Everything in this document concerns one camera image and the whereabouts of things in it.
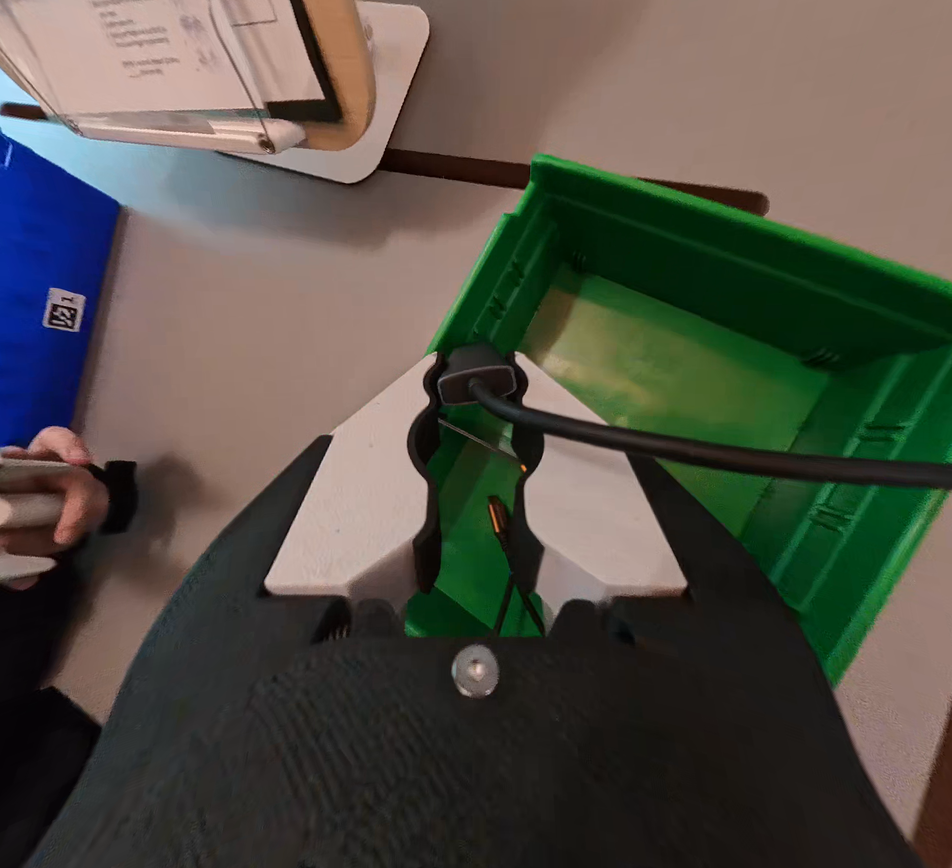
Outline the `black braided cable orange plugs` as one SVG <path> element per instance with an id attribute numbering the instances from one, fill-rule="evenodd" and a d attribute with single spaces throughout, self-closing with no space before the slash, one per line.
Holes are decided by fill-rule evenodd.
<path id="1" fill-rule="evenodd" d="M 502 601 L 496 613 L 492 633 L 494 636 L 500 636 L 502 634 L 513 596 L 518 595 L 525 612 L 528 614 L 531 620 L 532 625 L 535 627 L 539 636 L 544 637 L 545 627 L 541 617 L 541 612 L 532 600 L 531 595 L 519 588 L 515 579 L 515 575 L 512 571 L 508 548 L 509 513 L 506 505 L 503 503 L 500 497 L 492 495 L 487 499 L 487 508 L 494 537 L 506 557 L 506 565 L 508 568 L 506 586 Z"/>

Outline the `wooden document stand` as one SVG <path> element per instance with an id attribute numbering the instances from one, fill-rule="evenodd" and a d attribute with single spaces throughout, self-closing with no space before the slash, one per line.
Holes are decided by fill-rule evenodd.
<path id="1" fill-rule="evenodd" d="M 147 112 L 113 115 L 63 115 L 41 99 L 2 52 L 2 72 L 30 95 L 41 113 L 76 136 L 88 139 L 207 150 L 230 155 L 284 152 L 304 142 L 313 149 L 351 146 L 368 127 L 375 88 L 366 35 L 355 0 L 292 0 L 306 24 L 305 41 L 315 40 L 321 61 L 319 78 L 331 100 L 276 105 L 272 117 L 263 105 L 248 110 Z"/>

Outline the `blue plastic bin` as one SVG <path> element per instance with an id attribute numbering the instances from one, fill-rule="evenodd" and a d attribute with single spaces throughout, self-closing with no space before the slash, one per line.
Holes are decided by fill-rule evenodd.
<path id="1" fill-rule="evenodd" d="M 121 207 L 1 136 L 1 444 L 71 422 Z"/>

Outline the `person's black hoodie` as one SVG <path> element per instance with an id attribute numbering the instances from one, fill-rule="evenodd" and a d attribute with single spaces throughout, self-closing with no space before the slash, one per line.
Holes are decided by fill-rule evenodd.
<path id="1" fill-rule="evenodd" d="M 46 681 L 86 580 L 60 563 L 28 590 L 2 589 L 1 865 L 23 866 L 72 793 L 101 727 Z"/>

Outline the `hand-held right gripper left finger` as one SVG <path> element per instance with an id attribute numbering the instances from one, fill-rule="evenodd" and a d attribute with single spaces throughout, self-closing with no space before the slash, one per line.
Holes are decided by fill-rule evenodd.
<path id="1" fill-rule="evenodd" d="M 265 578 L 276 597 L 413 597 L 429 485 L 411 425 L 431 403 L 430 353 L 336 426 Z"/>

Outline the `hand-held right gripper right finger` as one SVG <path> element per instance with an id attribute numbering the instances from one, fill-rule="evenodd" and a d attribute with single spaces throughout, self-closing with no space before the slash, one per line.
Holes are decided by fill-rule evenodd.
<path id="1" fill-rule="evenodd" d="M 512 424 L 511 549 L 540 597 L 677 597 L 686 578 L 621 453 Z"/>

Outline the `white stand base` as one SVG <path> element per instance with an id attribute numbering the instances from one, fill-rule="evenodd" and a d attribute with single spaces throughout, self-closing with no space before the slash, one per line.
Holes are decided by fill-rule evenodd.
<path id="1" fill-rule="evenodd" d="M 316 64 L 303 45 L 292 41 L 294 18 L 287 0 L 229 0 L 223 17 L 236 43 L 249 55 L 247 66 L 261 98 L 278 105 L 331 100 L 318 79 Z M 363 135 L 343 149 L 313 149 L 304 142 L 284 152 L 244 153 L 247 160 L 340 184 L 356 184 L 380 165 L 390 135 L 411 87 L 430 28 L 417 6 L 358 1 L 359 25 L 368 36 L 375 88 L 370 123 Z"/>

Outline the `person's left hand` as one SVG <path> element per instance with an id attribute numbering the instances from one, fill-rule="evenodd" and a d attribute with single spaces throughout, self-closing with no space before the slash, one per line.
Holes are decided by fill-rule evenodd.
<path id="1" fill-rule="evenodd" d="M 90 472 L 92 456 L 77 433 L 62 426 L 41 431 L 26 448 L 6 446 L 3 457 L 59 462 L 57 476 L 40 481 L 15 482 L 26 492 L 49 491 L 64 504 L 54 526 L 2 531 L 2 552 L 15 556 L 54 557 L 97 530 L 109 511 L 106 486 Z"/>

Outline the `green plastic bin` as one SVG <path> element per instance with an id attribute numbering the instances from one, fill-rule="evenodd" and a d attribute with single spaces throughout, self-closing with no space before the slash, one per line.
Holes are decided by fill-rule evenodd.
<path id="1" fill-rule="evenodd" d="M 525 354 L 612 424 L 950 461 L 950 281 L 704 196 L 549 155 L 427 351 Z M 739 539 L 832 685 L 946 496 L 666 462 Z"/>

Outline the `laminated exercise sheet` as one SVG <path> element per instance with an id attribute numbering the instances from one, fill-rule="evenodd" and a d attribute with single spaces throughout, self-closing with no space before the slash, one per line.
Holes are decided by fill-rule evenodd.
<path id="1" fill-rule="evenodd" d="M 252 106 L 205 0 L 2 0 L 2 50 L 65 115 Z"/>

